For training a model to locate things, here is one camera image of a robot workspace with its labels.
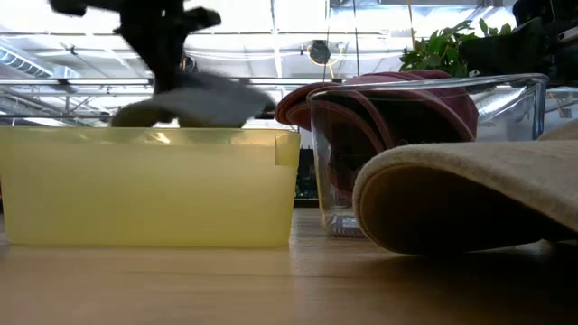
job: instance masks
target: leaves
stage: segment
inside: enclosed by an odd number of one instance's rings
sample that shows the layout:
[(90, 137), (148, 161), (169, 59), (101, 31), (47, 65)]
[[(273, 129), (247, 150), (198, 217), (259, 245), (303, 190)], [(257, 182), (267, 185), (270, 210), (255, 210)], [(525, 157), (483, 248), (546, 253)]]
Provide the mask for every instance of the leaves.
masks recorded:
[(489, 32), (488, 32), (488, 24), (486, 23), (485, 20), (480, 18), (480, 28), (481, 31), (484, 33), (484, 37), (488, 37), (489, 36)]
[(509, 23), (506, 23), (505, 25), (503, 25), (502, 29), (499, 30), (500, 35), (508, 35), (510, 33), (512, 33), (512, 26), (510, 26)]
[[(483, 19), (480, 19), (480, 28), (484, 37), (512, 33), (508, 24), (498, 30), (489, 28)], [(403, 64), (399, 70), (442, 70), (456, 78), (469, 77), (468, 62), (461, 57), (459, 48), (463, 42), (478, 38), (472, 30), (471, 21), (464, 21), (453, 28), (433, 32), (429, 39), (416, 40), (414, 49), (404, 51), (400, 58)]]

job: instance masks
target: table surface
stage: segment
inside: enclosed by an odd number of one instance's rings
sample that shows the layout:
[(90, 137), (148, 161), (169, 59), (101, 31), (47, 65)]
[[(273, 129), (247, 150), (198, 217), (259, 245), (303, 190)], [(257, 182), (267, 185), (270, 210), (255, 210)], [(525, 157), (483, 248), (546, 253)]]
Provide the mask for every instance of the table surface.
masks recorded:
[(0, 323), (578, 324), (576, 247), (443, 259), (323, 234), (297, 209), (277, 249), (9, 246)]

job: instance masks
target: translucent plastic bin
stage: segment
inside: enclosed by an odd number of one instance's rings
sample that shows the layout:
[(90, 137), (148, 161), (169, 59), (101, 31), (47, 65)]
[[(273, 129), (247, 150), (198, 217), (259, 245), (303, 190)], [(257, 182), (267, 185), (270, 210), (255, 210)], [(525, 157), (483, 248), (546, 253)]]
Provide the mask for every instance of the translucent plastic bin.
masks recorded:
[(274, 130), (0, 128), (15, 244), (287, 244), (300, 136)]

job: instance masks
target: beige towel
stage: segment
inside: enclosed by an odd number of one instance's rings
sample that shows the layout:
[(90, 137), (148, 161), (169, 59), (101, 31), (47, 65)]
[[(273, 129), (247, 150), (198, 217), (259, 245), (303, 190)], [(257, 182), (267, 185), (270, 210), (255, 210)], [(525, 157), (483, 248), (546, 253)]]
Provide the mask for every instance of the beige towel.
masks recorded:
[(540, 140), (386, 151), (356, 180), (359, 226), (417, 255), (578, 238), (578, 121)]

